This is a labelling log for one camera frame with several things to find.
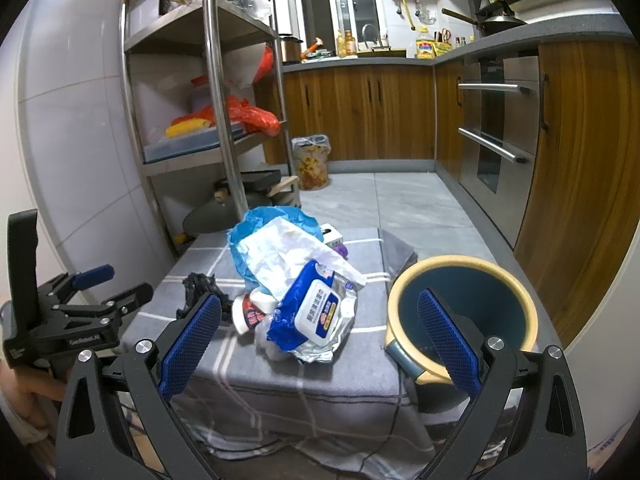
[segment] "blue gripper pad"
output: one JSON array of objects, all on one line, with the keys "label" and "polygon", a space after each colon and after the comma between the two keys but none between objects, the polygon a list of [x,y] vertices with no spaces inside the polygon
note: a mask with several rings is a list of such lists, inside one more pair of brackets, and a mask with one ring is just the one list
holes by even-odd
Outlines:
[{"label": "blue gripper pad", "polygon": [[95,267],[95,269],[88,270],[87,272],[78,272],[71,285],[75,290],[87,290],[92,286],[100,285],[101,283],[112,280],[116,272],[110,265],[103,265]]},{"label": "blue gripper pad", "polygon": [[169,402],[171,397],[184,391],[214,332],[220,326],[221,318],[220,300],[211,295],[191,318],[162,361],[162,379],[158,390],[164,400]]},{"label": "blue gripper pad", "polygon": [[482,388],[478,358],[429,289],[418,295],[418,318],[455,387],[473,399]]}]

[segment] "stainless steel oven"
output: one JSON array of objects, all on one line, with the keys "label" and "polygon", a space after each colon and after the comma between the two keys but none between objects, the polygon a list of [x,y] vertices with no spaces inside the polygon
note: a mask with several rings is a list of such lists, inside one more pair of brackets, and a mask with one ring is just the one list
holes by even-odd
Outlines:
[{"label": "stainless steel oven", "polygon": [[537,56],[465,66],[460,184],[513,247],[529,198],[540,124]]}]

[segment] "metal screw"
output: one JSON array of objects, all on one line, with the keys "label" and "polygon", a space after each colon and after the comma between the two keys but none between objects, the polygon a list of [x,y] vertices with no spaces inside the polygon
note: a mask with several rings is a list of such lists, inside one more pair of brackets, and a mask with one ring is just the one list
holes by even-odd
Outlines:
[{"label": "metal screw", "polygon": [[504,348],[504,341],[495,335],[487,340],[487,344],[494,350],[502,350]]},{"label": "metal screw", "polygon": [[549,347],[549,355],[553,359],[559,359],[559,358],[562,357],[562,350],[559,349],[557,346],[550,346]]},{"label": "metal screw", "polygon": [[94,353],[91,352],[91,350],[82,350],[79,354],[78,354],[78,361],[80,361],[81,363],[87,362],[89,359],[91,359],[91,356]]},{"label": "metal screw", "polygon": [[138,352],[139,354],[146,354],[153,348],[153,345],[154,344],[149,341],[149,339],[143,339],[136,345],[136,352]]}]

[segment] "trash can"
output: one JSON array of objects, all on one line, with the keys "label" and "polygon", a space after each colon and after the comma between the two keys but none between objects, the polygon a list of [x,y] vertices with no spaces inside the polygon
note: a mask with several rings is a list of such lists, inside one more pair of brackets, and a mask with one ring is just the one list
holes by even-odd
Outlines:
[{"label": "trash can", "polygon": [[327,186],[329,175],[326,160],[331,152],[329,137],[326,135],[296,137],[292,140],[292,144],[300,189],[309,191]]},{"label": "trash can", "polygon": [[471,256],[436,256],[409,267],[389,293],[385,347],[417,384],[451,384],[418,319],[418,295],[435,290],[450,309],[469,317],[485,337],[531,351],[538,314],[531,296],[510,273]]}]

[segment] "wooden cabinet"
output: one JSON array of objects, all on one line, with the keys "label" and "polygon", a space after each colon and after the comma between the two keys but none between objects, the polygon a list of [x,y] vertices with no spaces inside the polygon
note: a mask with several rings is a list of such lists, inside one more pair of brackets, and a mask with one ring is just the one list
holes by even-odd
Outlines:
[{"label": "wooden cabinet", "polygon": [[539,53],[549,128],[514,256],[567,345],[610,287],[640,218],[640,48],[581,41]]},{"label": "wooden cabinet", "polygon": [[[273,78],[254,85],[256,104],[278,110]],[[330,160],[433,158],[431,67],[345,66],[285,74],[292,137],[326,134]],[[270,164],[285,161],[280,137],[264,144]]]},{"label": "wooden cabinet", "polygon": [[463,136],[458,128],[463,126],[462,99],[464,92],[458,90],[462,78],[463,63],[452,61],[435,67],[436,113],[438,115],[436,160],[455,179],[460,179]]}]

